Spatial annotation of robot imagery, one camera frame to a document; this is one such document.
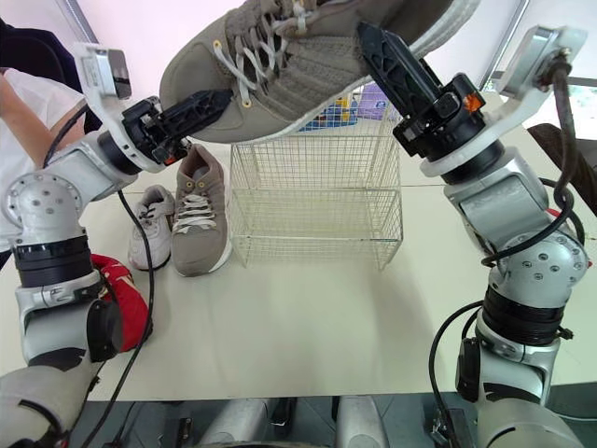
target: silver robot arm segment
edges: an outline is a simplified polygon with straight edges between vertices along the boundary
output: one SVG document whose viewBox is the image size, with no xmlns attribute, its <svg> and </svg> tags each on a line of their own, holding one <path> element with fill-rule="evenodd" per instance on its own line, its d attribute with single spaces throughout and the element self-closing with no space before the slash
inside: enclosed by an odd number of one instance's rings
<svg viewBox="0 0 597 448">
<path fill-rule="evenodd" d="M 6 192 L 3 212 L 21 229 L 12 252 L 27 367 L 0 378 L 0 446 L 68 438 L 103 362 L 118 353 L 121 316 L 100 300 L 104 279 L 90 260 L 78 220 L 85 207 L 186 155 L 184 137 L 216 121 L 230 91 L 197 92 L 165 111 L 152 97 L 126 108 L 131 95 L 121 51 L 79 44 L 76 67 L 100 131 L 23 175 Z"/>
<path fill-rule="evenodd" d="M 479 409 L 479 446 L 581 446 L 545 405 L 564 306 L 589 259 L 566 225 L 535 241 L 553 220 L 548 195 L 519 151 L 498 138 L 536 113 L 553 64 L 572 61 L 586 33 L 531 29 L 502 79 L 508 101 L 488 114 L 466 76 L 442 86 L 399 37 L 366 24 L 359 34 L 372 77 L 404 117 L 397 140 L 423 158 L 425 175 L 441 175 L 481 246 L 509 254 L 491 268 L 476 337 L 462 342 L 458 358 L 457 389 Z"/>
</svg>

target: white table surface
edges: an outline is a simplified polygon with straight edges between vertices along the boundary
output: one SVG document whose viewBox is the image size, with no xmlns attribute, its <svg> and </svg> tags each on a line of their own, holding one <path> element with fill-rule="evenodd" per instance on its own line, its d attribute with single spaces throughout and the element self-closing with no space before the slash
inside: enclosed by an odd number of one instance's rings
<svg viewBox="0 0 597 448">
<path fill-rule="evenodd" d="M 499 98 L 490 95 L 490 106 Z M 556 167 L 519 128 L 502 139 L 516 145 L 539 175 Z M 207 145 L 224 163 L 229 148 Z M 154 333 L 119 399 L 223 399 L 238 397 L 382 394 L 430 391 L 428 350 L 436 329 L 460 306 L 482 300 L 488 269 L 465 234 L 459 215 L 442 194 L 441 180 L 420 174 L 418 158 L 402 153 L 405 241 L 393 262 L 378 272 L 363 263 L 254 263 L 234 256 L 216 273 L 179 276 L 172 264 L 156 273 Z M 126 188 L 130 203 L 145 187 L 175 188 L 176 167 L 142 174 Z M 577 201 L 588 236 L 597 219 Z M 132 224 L 118 198 L 91 204 L 83 224 L 94 253 L 126 261 Z M 597 258 L 597 242 L 587 249 Z M 147 275 L 132 271 L 147 293 Z M 19 341 L 12 261 L 0 273 L 0 373 L 24 362 Z M 597 269 L 576 286 L 564 325 L 555 384 L 597 381 L 593 342 L 597 330 Z M 440 388 L 453 390 L 464 320 L 449 329 L 437 353 Z M 91 399 L 108 399 L 129 355 L 102 370 Z"/>
</svg>

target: red cloth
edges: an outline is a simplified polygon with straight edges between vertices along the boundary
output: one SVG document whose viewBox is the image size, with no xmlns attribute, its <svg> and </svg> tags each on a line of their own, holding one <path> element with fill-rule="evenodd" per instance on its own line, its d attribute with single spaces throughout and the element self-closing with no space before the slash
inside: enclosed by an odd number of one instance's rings
<svg viewBox="0 0 597 448">
<path fill-rule="evenodd" d="M 132 281 L 131 271 L 117 259 L 92 254 L 91 262 L 104 275 L 116 294 L 122 313 L 123 342 L 120 351 L 131 350 L 143 336 L 148 316 L 146 302 Z M 111 301 L 112 295 L 106 290 L 102 299 Z"/>
</svg>

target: white sole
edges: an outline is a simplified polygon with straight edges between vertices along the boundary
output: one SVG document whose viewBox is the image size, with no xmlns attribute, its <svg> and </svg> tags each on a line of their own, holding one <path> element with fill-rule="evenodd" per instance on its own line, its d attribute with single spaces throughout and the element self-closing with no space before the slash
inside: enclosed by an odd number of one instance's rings
<svg viewBox="0 0 597 448">
<path fill-rule="evenodd" d="M 415 53 L 417 59 L 422 58 L 428 52 L 437 49 L 448 41 L 456 32 L 468 21 L 470 16 L 475 12 L 480 0 L 452 0 L 450 6 L 443 13 L 443 15 L 437 20 L 431 28 L 429 28 L 421 37 L 419 37 L 411 46 L 410 50 Z M 356 82 L 346 87 L 343 91 L 338 93 L 338 96 L 353 91 L 357 87 L 370 82 L 371 77 L 361 77 Z M 305 124 L 316 117 L 324 108 L 329 105 L 329 99 L 325 100 L 319 106 L 314 107 L 312 110 L 307 112 L 297 121 L 286 126 L 277 133 L 272 133 L 263 137 L 256 138 L 254 140 L 246 140 L 239 142 L 241 145 L 253 145 L 255 143 L 261 143 L 276 138 L 283 137 L 287 134 L 294 133 L 302 128 Z"/>
<path fill-rule="evenodd" d="M 226 263 L 226 261 L 228 261 L 228 259 L 230 258 L 230 255 L 232 255 L 232 242 L 230 241 L 230 219 L 229 219 L 229 216 L 230 216 L 229 205 L 230 205 L 230 197 L 231 197 L 230 171 L 229 171 L 229 168 L 225 164 L 220 163 L 220 166 L 222 167 L 222 171 L 224 172 L 224 214 L 226 215 L 226 228 L 227 228 L 226 246 L 224 247 L 224 252 L 222 252 L 222 256 L 217 261 L 217 263 L 214 265 L 214 267 L 209 271 L 209 273 L 212 273 L 213 271 L 217 271 L 219 268 L 221 268 L 224 265 L 224 263 Z"/>
</svg>

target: gray sneaker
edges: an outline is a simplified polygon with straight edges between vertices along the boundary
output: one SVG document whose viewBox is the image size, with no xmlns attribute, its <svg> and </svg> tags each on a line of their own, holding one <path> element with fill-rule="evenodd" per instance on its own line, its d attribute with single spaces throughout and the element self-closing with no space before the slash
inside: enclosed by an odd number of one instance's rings
<svg viewBox="0 0 597 448">
<path fill-rule="evenodd" d="M 227 172 L 201 145 L 178 168 L 172 259 L 183 276 L 212 273 L 232 252 L 228 237 Z"/>
<path fill-rule="evenodd" d="M 418 57 L 446 42 L 479 0 L 248 0 L 186 44 L 160 85 L 164 107 L 191 93 L 232 89 L 222 117 L 194 136 L 256 141 L 298 130 L 368 74 L 356 27 L 366 21 Z"/>
</svg>

